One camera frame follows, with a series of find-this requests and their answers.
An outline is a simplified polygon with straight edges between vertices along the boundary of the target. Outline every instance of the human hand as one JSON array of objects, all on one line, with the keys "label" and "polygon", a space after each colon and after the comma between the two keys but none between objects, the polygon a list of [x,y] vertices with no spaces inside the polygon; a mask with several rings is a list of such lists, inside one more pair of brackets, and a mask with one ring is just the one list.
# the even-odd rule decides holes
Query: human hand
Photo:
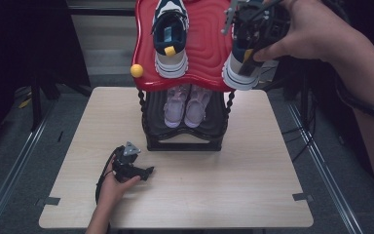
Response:
[{"label": "human hand", "polygon": [[127,179],[124,183],[117,181],[114,173],[112,172],[112,163],[114,158],[115,156],[110,161],[106,169],[105,179],[99,192],[99,206],[114,208],[115,205],[123,198],[125,192],[131,187],[135,186],[141,180],[141,177],[138,175]]},{"label": "human hand", "polygon": [[128,179],[124,183],[117,181],[112,172],[112,162],[114,158],[115,156],[109,162],[105,170],[105,179],[99,192],[98,203],[93,211],[93,216],[86,231],[87,234],[106,233],[108,220],[115,206],[123,198],[124,193],[141,180],[141,177],[138,175]]},{"label": "human hand", "polygon": [[343,50],[340,41],[356,35],[354,29],[319,0],[284,0],[281,5],[290,14],[289,31],[279,42],[257,52],[255,60],[293,56],[332,61]]}]

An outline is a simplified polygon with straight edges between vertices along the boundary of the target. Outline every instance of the sneaker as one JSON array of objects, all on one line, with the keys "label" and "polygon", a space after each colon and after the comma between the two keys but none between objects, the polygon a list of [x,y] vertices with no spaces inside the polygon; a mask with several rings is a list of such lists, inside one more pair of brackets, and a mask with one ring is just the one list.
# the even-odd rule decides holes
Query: sneaker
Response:
[{"label": "sneaker", "polygon": [[205,119],[206,107],[210,101],[211,94],[211,90],[193,85],[184,118],[184,123],[188,127],[197,128]]},{"label": "sneaker", "polygon": [[188,59],[185,52],[188,15],[182,0],[160,0],[153,18],[155,65],[164,78],[185,74]]},{"label": "sneaker", "polygon": [[[241,6],[241,11],[244,12],[243,16],[246,17],[246,13],[250,11],[256,12],[261,7],[261,2],[250,0],[250,2]],[[233,24],[232,52],[224,63],[221,75],[224,83],[230,88],[246,91],[257,85],[259,71],[263,62],[252,65],[251,67],[243,67],[247,59],[252,59],[250,58],[250,54],[254,45],[249,40],[249,38],[253,37],[252,32],[247,31],[247,28],[242,26],[244,20],[241,20],[242,18],[239,13],[240,11],[236,12]]]},{"label": "sneaker", "polygon": [[189,84],[179,85],[167,90],[167,102],[164,105],[164,122],[169,128],[176,128],[180,125],[189,92]]}]

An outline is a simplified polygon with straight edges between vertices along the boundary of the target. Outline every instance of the black and white sneaker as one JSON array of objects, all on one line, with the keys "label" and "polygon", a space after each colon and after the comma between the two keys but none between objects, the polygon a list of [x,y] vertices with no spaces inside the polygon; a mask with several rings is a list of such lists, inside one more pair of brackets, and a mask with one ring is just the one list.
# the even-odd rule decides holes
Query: black and white sneaker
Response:
[{"label": "black and white sneaker", "polygon": [[[259,0],[250,0],[243,4],[242,10],[244,13],[255,13],[263,5]],[[251,90],[257,85],[259,81],[259,67],[254,67],[251,74],[241,75],[240,70],[245,60],[249,59],[252,52],[252,45],[249,46],[249,38],[253,35],[252,32],[246,31],[243,23],[240,21],[238,15],[239,9],[236,10],[236,17],[233,24],[233,47],[232,52],[227,58],[223,66],[222,77],[224,83],[230,88],[236,90]]]},{"label": "black and white sneaker", "polygon": [[178,78],[188,69],[185,52],[189,26],[182,0],[160,0],[153,18],[155,66],[164,78]]}]

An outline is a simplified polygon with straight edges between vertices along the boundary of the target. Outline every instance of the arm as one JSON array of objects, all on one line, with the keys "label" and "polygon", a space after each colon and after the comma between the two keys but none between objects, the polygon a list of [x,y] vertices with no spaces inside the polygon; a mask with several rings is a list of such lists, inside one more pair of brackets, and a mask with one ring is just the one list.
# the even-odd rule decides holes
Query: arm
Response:
[{"label": "arm", "polygon": [[[329,62],[355,97],[374,105],[374,46],[318,0],[284,0],[287,35],[255,54],[256,60],[290,55]],[[374,171],[374,117],[354,109]]]},{"label": "arm", "polygon": [[112,171],[112,161],[107,167],[105,180],[102,183],[101,191],[99,193],[98,204],[93,211],[93,217],[87,228],[87,234],[104,234],[108,229],[109,219],[118,202],[123,198],[124,193],[135,186],[141,179],[140,176],[135,176],[124,183],[120,183],[114,177]]}]

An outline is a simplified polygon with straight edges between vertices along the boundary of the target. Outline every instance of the dark curtain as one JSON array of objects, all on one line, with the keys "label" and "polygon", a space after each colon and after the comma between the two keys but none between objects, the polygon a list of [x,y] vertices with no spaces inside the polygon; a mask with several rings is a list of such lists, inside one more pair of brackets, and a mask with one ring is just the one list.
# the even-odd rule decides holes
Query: dark curtain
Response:
[{"label": "dark curtain", "polygon": [[64,0],[0,0],[0,123],[15,90],[33,76],[43,89],[90,85],[71,17],[45,10],[66,7]]}]

